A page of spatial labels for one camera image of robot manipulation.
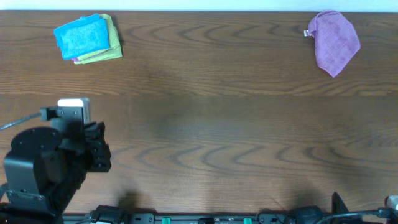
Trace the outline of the blue microfiber cloth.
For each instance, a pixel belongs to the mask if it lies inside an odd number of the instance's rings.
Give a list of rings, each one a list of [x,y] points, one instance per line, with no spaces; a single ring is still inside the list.
[[[81,17],[64,24],[56,28],[53,33],[64,60],[109,48],[106,19],[99,14]]]

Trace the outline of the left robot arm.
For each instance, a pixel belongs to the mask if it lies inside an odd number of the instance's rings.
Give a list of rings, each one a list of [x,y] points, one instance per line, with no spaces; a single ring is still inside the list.
[[[61,129],[27,129],[4,158],[8,203],[1,223],[63,223],[63,213],[87,173],[108,172],[111,153],[103,122],[66,121]]]

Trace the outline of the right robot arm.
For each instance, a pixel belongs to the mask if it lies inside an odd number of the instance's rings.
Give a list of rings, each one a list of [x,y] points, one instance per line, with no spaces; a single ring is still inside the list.
[[[323,217],[348,213],[349,210],[337,192],[331,197],[331,213],[323,212],[317,206],[297,208],[289,212],[296,224],[316,224]]]

